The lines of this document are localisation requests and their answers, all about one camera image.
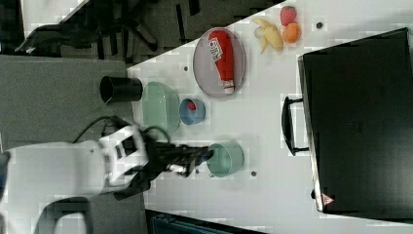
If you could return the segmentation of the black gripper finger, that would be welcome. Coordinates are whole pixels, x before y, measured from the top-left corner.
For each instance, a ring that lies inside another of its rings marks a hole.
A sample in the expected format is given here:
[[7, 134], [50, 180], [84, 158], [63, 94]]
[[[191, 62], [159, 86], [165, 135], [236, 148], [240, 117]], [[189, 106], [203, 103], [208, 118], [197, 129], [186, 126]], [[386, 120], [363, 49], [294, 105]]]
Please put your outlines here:
[[199, 166], [201, 166], [202, 164], [205, 164], [206, 161], [193, 161], [192, 163], [190, 163], [186, 169], [186, 176], [189, 177]]
[[197, 147], [195, 150], [195, 156], [197, 160], [209, 160], [214, 154], [214, 151], [209, 147]]

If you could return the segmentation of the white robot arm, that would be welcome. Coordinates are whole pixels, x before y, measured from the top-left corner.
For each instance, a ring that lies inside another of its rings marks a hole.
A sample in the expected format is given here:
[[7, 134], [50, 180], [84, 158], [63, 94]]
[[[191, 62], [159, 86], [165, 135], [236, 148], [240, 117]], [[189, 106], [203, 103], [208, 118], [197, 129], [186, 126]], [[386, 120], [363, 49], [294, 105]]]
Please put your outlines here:
[[137, 125], [98, 140], [48, 142], [1, 154], [1, 234], [95, 234], [92, 198], [148, 189], [163, 172], [188, 176], [213, 152], [157, 141]]

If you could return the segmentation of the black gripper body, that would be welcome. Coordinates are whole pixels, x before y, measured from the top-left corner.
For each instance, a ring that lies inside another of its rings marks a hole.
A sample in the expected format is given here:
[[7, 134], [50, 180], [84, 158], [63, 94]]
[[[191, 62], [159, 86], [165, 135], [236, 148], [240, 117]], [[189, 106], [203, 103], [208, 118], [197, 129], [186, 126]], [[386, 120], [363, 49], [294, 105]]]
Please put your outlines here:
[[200, 156], [199, 147], [175, 145], [154, 139], [145, 141], [148, 163], [142, 169], [143, 177], [157, 177], [163, 172], [174, 172], [180, 176], [189, 176]]

